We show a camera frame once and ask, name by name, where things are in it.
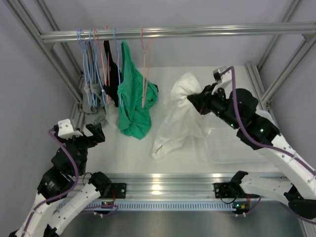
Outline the white tank top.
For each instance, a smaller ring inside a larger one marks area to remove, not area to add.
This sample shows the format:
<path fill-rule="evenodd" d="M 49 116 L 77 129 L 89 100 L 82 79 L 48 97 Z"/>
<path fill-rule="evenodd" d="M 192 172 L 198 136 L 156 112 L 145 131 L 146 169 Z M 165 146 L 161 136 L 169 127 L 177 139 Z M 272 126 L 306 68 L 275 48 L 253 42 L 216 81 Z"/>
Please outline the white tank top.
<path fill-rule="evenodd" d="M 212 127 L 206 116 L 201 115 L 188 96 L 199 94 L 202 87 L 192 73 L 186 73 L 178 79 L 166 98 L 166 115 L 157 130 L 157 135 L 151 150 L 154 160 L 161 160 L 167 154 L 183 147 L 189 136 L 206 138 Z"/>

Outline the pink wire hanger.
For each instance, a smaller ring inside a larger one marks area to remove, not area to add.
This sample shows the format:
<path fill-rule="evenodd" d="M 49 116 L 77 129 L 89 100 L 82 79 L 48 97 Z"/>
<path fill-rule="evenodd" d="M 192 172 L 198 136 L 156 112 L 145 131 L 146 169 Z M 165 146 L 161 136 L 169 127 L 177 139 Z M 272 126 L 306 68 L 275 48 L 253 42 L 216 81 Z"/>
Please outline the pink wire hanger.
<path fill-rule="evenodd" d="M 147 63 L 147 51 L 150 49 L 152 40 L 148 40 L 147 43 L 144 41 L 144 27 L 140 28 L 140 39 L 141 39 L 141 46 L 143 50 L 143 89 L 142 89 L 142 108 L 145 107 L 146 104 L 146 96 L 147 96 L 147 88 L 148 88 L 148 73 L 149 69 L 146 66 Z"/>

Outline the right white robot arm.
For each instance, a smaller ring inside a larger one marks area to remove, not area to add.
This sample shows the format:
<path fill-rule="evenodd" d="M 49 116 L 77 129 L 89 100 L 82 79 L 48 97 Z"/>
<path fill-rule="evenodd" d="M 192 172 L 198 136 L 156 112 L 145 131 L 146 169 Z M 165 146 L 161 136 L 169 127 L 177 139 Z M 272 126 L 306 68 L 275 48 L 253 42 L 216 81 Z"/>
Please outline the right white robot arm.
<path fill-rule="evenodd" d="M 236 131 L 236 136 L 252 150 L 263 155 L 286 177 L 286 181 L 257 177 L 238 171 L 230 180 L 230 191 L 235 196 L 244 193 L 274 199 L 287 206 L 303 219 L 316 217 L 316 171 L 293 150 L 280 130 L 258 114 L 258 100 L 251 92 L 237 88 L 226 96 L 224 89 L 212 92 L 208 85 L 201 93 L 187 99 L 202 115 L 213 113 Z"/>

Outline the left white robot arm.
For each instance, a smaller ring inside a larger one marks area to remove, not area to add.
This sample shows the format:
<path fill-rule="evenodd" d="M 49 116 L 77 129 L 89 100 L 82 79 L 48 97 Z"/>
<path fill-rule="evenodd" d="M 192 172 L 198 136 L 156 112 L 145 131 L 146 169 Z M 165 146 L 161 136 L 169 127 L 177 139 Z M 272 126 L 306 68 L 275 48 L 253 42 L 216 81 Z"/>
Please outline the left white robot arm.
<path fill-rule="evenodd" d="M 95 172 L 66 205 L 57 208 L 85 173 L 88 149 L 105 141 L 100 123 L 85 127 L 91 132 L 90 136 L 74 128 L 69 119 L 59 121 L 49 130 L 49 135 L 59 145 L 51 159 L 53 166 L 43 174 L 26 220 L 18 230 L 10 233 L 11 237 L 59 237 L 88 204 L 111 193 L 110 178 L 103 172 Z"/>

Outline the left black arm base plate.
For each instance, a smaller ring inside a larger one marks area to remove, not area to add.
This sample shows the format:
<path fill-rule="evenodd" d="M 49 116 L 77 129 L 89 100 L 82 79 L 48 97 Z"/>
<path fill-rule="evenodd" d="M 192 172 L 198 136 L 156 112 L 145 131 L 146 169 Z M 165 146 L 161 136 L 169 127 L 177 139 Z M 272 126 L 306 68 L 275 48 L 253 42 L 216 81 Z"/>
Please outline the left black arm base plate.
<path fill-rule="evenodd" d="M 126 183 L 112 183 L 107 198 L 110 199 L 125 199 L 126 198 Z"/>

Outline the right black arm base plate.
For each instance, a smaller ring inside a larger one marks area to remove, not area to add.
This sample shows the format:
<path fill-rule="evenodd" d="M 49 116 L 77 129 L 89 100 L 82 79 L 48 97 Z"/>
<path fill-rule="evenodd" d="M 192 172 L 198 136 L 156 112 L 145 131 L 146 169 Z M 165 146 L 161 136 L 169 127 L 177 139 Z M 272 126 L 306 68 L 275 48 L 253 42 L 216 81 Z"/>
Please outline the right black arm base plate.
<path fill-rule="evenodd" d="M 215 197 L 217 199 L 236 197 L 236 195 L 233 193 L 231 189 L 231 185 L 229 182 L 214 183 L 213 189 L 214 189 Z"/>

